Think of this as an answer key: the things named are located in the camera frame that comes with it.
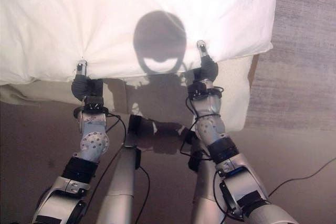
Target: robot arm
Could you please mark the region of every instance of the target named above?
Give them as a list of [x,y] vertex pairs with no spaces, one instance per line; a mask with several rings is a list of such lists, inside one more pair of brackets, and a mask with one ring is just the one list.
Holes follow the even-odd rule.
[[194,83],[188,87],[188,96],[196,115],[196,135],[207,147],[222,179],[225,214],[249,224],[298,224],[284,210],[270,203],[261,180],[226,134],[219,115],[222,90],[213,86],[218,66],[208,55],[203,41],[198,41],[197,47],[202,63],[195,72]]
[[80,151],[73,154],[37,208],[33,223],[76,224],[85,213],[86,204],[81,200],[90,189],[90,181],[98,167],[99,158],[109,146],[106,135],[106,115],[103,107],[102,80],[86,77],[86,61],[77,65],[72,92],[84,106],[74,110],[81,133]]

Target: wire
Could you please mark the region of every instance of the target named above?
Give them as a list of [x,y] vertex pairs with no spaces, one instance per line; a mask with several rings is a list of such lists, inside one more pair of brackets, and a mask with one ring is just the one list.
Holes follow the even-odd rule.
[[109,113],[109,114],[108,114],[108,117],[111,117],[111,116],[118,118],[118,121],[117,121],[117,122],[120,121],[120,122],[122,123],[122,126],[123,126],[123,128],[124,128],[124,140],[123,140],[123,144],[124,144],[125,141],[126,141],[126,134],[127,134],[127,130],[126,130],[125,123],[124,123],[124,121],[121,119],[121,116],[119,116],[119,115],[115,115],[115,114],[112,114],[112,113]]
[[230,219],[237,220],[237,221],[240,221],[240,222],[244,222],[244,220],[242,220],[242,219],[238,219],[236,217],[231,216],[218,203],[218,200],[217,200],[217,197],[216,197],[216,190],[215,190],[215,181],[216,181],[217,174],[218,174],[218,171],[216,171],[215,174],[214,174],[214,178],[213,178],[213,181],[212,181],[212,190],[213,190],[214,198],[215,198],[215,201],[216,201],[216,204],[217,204],[218,208],[225,214],[224,218],[229,217]]
[[134,224],[137,224],[137,223],[138,223],[138,221],[139,221],[139,219],[140,219],[140,216],[141,216],[141,214],[142,214],[143,208],[144,208],[145,205],[146,205],[146,202],[147,202],[147,199],[148,199],[149,192],[150,192],[150,190],[151,190],[151,179],[149,178],[148,173],[145,171],[145,169],[144,169],[142,166],[140,166],[140,169],[142,169],[142,171],[143,171],[143,172],[146,174],[146,176],[147,176],[148,187],[147,187],[147,194],[146,194],[145,200],[144,200],[144,202],[143,202],[143,204],[142,204],[141,210],[140,210],[140,212],[139,212],[139,214],[138,214],[138,217],[137,217],[137,219],[135,220],[135,223],[134,223]]
[[106,130],[106,133],[108,133],[114,126],[116,126],[116,124],[119,123],[120,120],[121,120],[121,118],[118,118],[118,120],[117,120],[115,123],[113,123],[112,126],[109,127],[109,128]]
[[102,179],[103,179],[105,173],[107,172],[107,170],[109,169],[109,167],[111,166],[111,164],[113,163],[113,161],[115,160],[115,158],[116,158],[117,155],[120,153],[120,151],[122,150],[123,147],[124,147],[124,144],[122,144],[122,145],[120,146],[120,148],[117,150],[117,152],[115,153],[115,155],[113,156],[113,158],[111,159],[111,161],[109,162],[109,164],[107,165],[107,167],[105,168],[103,174],[100,176],[100,178],[99,178],[99,180],[98,180],[98,183],[97,183],[95,189],[93,190],[93,193],[92,193],[91,198],[90,198],[90,200],[89,200],[88,206],[86,207],[85,213],[87,213],[87,211],[88,211],[88,209],[89,209],[89,207],[90,207],[90,204],[91,204],[91,202],[92,202],[92,199],[93,199],[93,197],[94,197],[94,195],[95,195],[95,193],[96,193],[96,191],[97,191],[97,188],[98,188],[100,182],[102,181]]
[[189,105],[188,105],[188,101],[190,102],[190,99],[189,99],[189,97],[186,97],[186,99],[185,99],[185,106],[189,109],[189,111],[191,112],[191,113],[193,113],[194,114],[194,111],[189,107]]
[[47,189],[45,189],[43,191],[43,193],[41,194],[41,196],[38,198],[38,201],[37,201],[37,204],[36,204],[36,207],[35,207],[35,211],[37,210],[37,208],[41,204],[41,201],[42,201],[43,197],[45,196],[45,194],[47,193],[47,191],[49,191],[50,189],[51,189],[51,186],[49,186]]
[[308,176],[308,177],[303,177],[303,178],[291,178],[288,179],[284,182],[282,182],[280,185],[278,185],[269,195],[268,197],[270,197],[273,193],[275,193],[282,185],[290,182],[290,181],[295,181],[295,180],[303,180],[303,179],[308,179],[311,178],[313,176],[315,176],[317,173],[319,173],[320,171],[322,171],[327,165],[329,165],[331,162],[335,161],[336,157],[334,157],[333,159],[329,160],[328,162],[326,162],[320,169],[318,169],[316,172],[314,172],[312,175]]
[[[197,123],[197,119],[195,120],[195,122],[194,122],[194,123],[190,126],[190,128],[188,129],[189,132],[191,132],[192,127],[193,127],[196,123]],[[193,158],[195,158],[195,159],[197,159],[197,160],[203,160],[203,161],[211,161],[211,160],[212,160],[212,158],[198,158],[198,157],[195,157],[194,155],[190,155],[190,154],[188,154],[188,153],[182,152],[182,149],[183,149],[183,147],[184,147],[184,144],[185,144],[185,139],[183,140],[183,143],[182,143],[182,145],[181,145],[181,147],[180,147],[180,153],[181,153],[182,155],[186,155],[186,156],[188,156],[188,157],[193,157]]]

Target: black joint cover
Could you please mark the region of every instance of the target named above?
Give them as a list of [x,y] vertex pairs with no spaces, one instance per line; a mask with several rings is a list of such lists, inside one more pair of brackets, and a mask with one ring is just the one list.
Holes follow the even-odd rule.
[[82,183],[90,183],[98,164],[82,158],[72,157],[65,167],[62,177]]
[[207,148],[210,152],[211,158],[216,164],[219,164],[224,160],[227,160],[228,158],[233,157],[239,153],[236,145],[228,136],[218,139]]
[[195,80],[209,79],[214,81],[218,75],[218,64],[209,55],[201,58],[201,67],[194,70]]
[[197,151],[192,154],[188,162],[188,167],[190,170],[193,170],[196,173],[198,172],[198,167],[200,166],[202,156],[202,151]]
[[249,217],[250,214],[257,208],[267,205],[264,199],[261,198],[258,191],[252,191],[249,194],[245,195],[239,201],[237,201],[239,206],[243,209],[243,213],[246,217]]
[[74,81],[71,84],[72,94],[79,100],[82,101],[87,95],[89,86],[87,83],[87,77],[81,74],[75,76]]
[[195,81],[188,86],[188,96],[191,100],[200,95],[207,95],[206,85],[204,83]]
[[142,117],[139,115],[130,115],[127,132],[138,136],[141,119]]
[[104,99],[103,99],[103,97],[95,97],[95,96],[92,96],[92,95],[88,95],[85,98],[85,105],[87,105],[87,104],[101,104],[101,105],[104,105]]
[[141,150],[136,148],[135,150],[135,169],[139,169],[141,165]]

